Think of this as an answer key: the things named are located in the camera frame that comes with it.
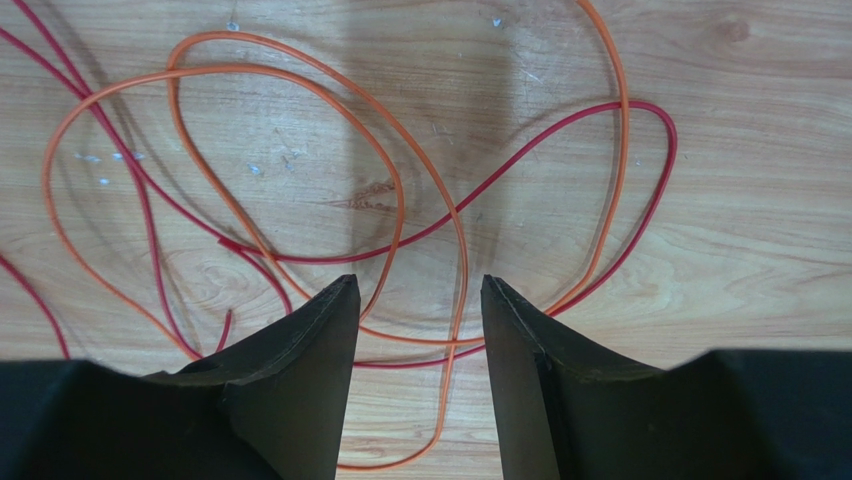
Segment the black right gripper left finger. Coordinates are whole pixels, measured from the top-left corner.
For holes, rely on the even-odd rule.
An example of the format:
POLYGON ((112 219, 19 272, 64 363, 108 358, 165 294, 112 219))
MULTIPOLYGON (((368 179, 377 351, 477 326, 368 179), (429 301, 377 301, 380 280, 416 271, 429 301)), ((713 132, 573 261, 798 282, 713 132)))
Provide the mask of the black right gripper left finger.
POLYGON ((5 479, 332 479, 354 366, 353 275, 175 373, 1 365, 5 479))

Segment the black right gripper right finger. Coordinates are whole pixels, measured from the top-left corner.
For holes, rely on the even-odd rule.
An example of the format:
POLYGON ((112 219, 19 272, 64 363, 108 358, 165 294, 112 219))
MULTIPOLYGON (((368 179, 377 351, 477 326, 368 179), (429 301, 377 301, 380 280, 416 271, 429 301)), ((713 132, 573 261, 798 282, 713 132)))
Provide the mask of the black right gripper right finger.
POLYGON ((507 479, 847 479, 847 351, 714 349, 659 369, 486 276, 481 307, 507 479))

